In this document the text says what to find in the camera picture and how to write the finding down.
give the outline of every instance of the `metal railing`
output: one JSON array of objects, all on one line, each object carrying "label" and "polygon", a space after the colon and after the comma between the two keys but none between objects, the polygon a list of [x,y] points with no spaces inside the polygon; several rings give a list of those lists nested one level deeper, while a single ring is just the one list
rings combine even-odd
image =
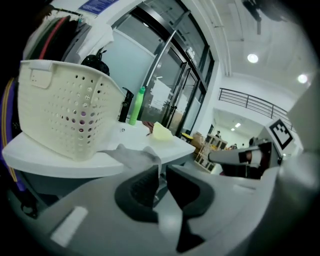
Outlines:
[{"label": "metal railing", "polygon": [[288,112],[269,101],[252,96],[250,94],[226,88],[220,88],[219,101],[228,102],[244,107],[246,109],[258,112],[259,114],[262,114],[271,119],[280,118],[283,122],[285,122],[288,129],[296,132],[287,116]]}]

